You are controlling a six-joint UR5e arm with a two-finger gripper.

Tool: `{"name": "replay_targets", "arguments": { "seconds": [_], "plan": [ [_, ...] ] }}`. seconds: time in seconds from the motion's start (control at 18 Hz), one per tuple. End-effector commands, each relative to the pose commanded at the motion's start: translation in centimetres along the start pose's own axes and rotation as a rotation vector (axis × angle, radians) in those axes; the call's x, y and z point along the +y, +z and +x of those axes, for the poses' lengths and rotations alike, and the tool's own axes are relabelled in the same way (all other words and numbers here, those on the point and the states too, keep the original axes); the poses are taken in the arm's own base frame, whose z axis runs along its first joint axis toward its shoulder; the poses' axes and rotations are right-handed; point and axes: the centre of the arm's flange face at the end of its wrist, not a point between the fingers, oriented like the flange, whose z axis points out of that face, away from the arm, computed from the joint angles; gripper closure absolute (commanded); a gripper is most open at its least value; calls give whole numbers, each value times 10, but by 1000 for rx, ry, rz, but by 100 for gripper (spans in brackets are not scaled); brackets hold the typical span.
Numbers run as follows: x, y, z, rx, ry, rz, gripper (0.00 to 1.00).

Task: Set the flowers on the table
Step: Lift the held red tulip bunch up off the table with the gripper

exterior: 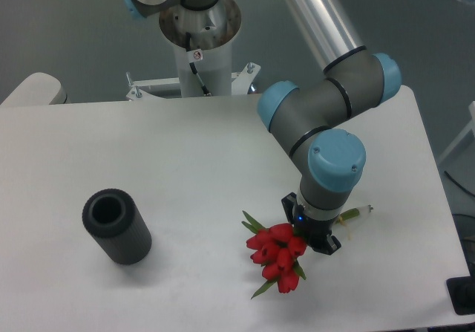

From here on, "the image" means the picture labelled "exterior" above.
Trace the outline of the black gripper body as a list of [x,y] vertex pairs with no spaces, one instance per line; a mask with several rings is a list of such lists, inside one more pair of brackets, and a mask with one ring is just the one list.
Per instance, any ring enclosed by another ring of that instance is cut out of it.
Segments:
[[314,240],[333,235],[333,224],[342,210],[341,206],[331,210],[318,209],[307,202],[300,192],[290,192],[281,199],[281,203],[288,222],[310,248]]

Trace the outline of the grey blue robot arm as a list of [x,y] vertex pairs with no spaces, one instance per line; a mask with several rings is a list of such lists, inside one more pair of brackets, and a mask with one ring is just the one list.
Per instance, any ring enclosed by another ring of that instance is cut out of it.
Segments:
[[[338,0],[285,1],[324,79],[308,91],[290,81],[271,85],[258,114],[301,173],[298,191],[282,200],[288,221],[314,251],[330,255],[341,246],[333,224],[366,162],[362,142],[340,125],[394,97],[402,75],[388,55],[367,51]],[[241,14],[233,0],[124,2],[139,19],[158,15],[174,48],[183,97],[236,92],[230,44]]]

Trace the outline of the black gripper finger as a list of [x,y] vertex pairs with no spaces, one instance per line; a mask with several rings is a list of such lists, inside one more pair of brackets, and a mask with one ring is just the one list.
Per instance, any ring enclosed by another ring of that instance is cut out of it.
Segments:
[[322,239],[316,239],[311,243],[311,248],[324,255],[332,255],[341,248],[341,242],[334,236],[328,235]]

